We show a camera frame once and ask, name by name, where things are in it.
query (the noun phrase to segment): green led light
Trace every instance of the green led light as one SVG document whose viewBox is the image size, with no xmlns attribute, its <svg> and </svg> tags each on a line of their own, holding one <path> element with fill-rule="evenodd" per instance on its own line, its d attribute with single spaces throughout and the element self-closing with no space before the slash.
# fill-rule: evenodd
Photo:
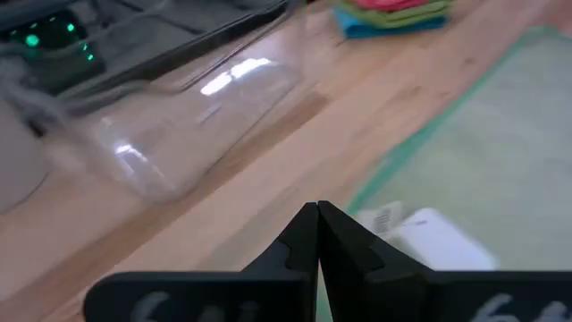
<svg viewBox="0 0 572 322">
<path fill-rule="evenodd" d="M 26 36 L 26 45 L 30 47 L 36 47 L 39 44 L 39 38 L 36 35 Z"/>
</svg>

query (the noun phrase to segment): red cloth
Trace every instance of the red cloth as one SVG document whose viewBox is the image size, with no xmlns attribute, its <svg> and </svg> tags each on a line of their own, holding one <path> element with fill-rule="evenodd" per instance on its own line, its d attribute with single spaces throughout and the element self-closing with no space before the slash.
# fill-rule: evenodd
<svg viewBox="0 0 572 322">
<path fill-rule="evenodd" d="M 426 4 L 428 0 L 354 0 L 356 4 L 372 10 L 392 12 Z"/>
</svg>

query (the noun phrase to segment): transparent plastic lid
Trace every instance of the transparent plastic lid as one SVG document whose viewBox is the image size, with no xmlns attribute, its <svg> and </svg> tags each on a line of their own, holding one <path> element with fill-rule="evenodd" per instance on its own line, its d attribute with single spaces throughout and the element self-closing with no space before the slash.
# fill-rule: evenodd
<svg viewBox="0 0 572 322">
<path fill-rule="evenodd" d="M 300 84 L 304 21 L 298 4 L 116 0 L 107 8 L 114 18 L 104 24 L 94 1 L 72 2 L 64 11 L 70 16 L 60 12 L 8 34 L 13 39 L 0 47 L 12 51 L 0 58 L 2 89 L 24 118 L 64 127 L 114 179 L 149 200 L 171 200 L 194 187 Z M 187 20 L 182 13 L 189 13 Z M 245 21 L 260 27 L 251 30 Z M 34 44 L 27 43 L 33 30 L 50 24 L 71 35 L 69 46 L 48 50 L 39 32 Z M 174 60 L 161 62 L 180 68 L 157 81 L 108 88 L 133 66 L 157 67 L 165 55 Z M 63 63 L 79 81 L 56 96 L 50 84 L 60 79 L 46 77 L 46 70 Z"/>
</svg>

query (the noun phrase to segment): black tray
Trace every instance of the black tray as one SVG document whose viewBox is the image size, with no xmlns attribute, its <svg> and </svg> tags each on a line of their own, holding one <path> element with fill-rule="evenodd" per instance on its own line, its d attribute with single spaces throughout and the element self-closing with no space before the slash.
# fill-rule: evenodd
<svg viewBox="0 0 572 322">
<path fill-rule="evenodd" d="M 116 0 L 126 10 L 142 12 L 155 0 Z M 153 80 L 281 16 L 288 0 L 174 0 L 175 6 L 148 18 L 185 37 L 141 63 L 110 70 L 64 92 L 66 97 L 85 96 L 126 81 Z"/>
</svg>

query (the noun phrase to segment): printed number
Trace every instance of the printed number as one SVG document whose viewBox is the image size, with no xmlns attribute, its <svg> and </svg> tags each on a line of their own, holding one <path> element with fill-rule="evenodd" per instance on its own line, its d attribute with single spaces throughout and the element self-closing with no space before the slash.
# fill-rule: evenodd
<svg viewBox="0 0 572 322">
<path fill-rule="evenodd" d="M 137 302 L 131 312 L 130 322 L 160 322 L 151 317 L 161 303 L 169 300 L 166 292 L 152 292 Z M 238 322 L 254 322 L 257 319 L 260 306 L 253 301 L 246 301 L 240 305 Z M 197 322 L 223 322 L 224 308 L 215 305 L 205 307 Z"/>
<path fill-rule="evenodd" d="M 494 296 L 476 312 L 471 322 L 520 322 L 515 316 L 496 314 L 501 306 L 511 301 L 512 296 L 508 294 Z M 568 308 L 564 303 L 552 301 L 533 322 L 572 322 L 572 317 L 567 318 L 568 315 Z"/>
</svg>

